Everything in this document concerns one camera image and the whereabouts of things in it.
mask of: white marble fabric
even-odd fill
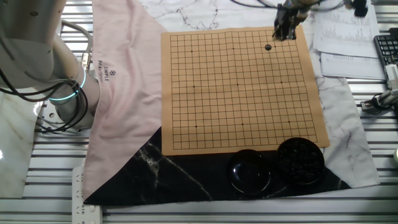
[[[147,12],[170,32],[273,26],[276,10],[256,9],[227,0],[140,0]],[[242,1],[257,4],[255,0]],[[284,0],[270,1],[273,4]],[[330,147],[323,149],[327,168],[351,187],[379,184],[351,90],[345,78],[325,78],[320,73],[320,54],[313,50],[313,15],[304,22],[323,106]]]
[[[0,93],[0,198],[22,197],[40,104]]]

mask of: black stones in bowl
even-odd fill
[[[229,160],[227,175],[238,192],[255,196],[270,185],[271,164],[259,152],[245,149]]]
[[[297,185],[315,183],[322,175],[325,160],[319,147],[308,139],[291,138],[277,151],[277,168],[281,176]]]

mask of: pink fabric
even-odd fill
[[[166,31],[137,0],[93,0],[93,10],[101,96],[85,162],[84,199],[161,126],[160,34]]]

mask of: keyboard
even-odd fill
[[[392,63],[391,55],[398,52],[398,36],[379,35],[374,37],[374,45],[382,65]]]

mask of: wooden go board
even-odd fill
[[[302,27],[283,42],[273,31],[162,34],[163,155],[276,150],[292,137],[330,145]]]

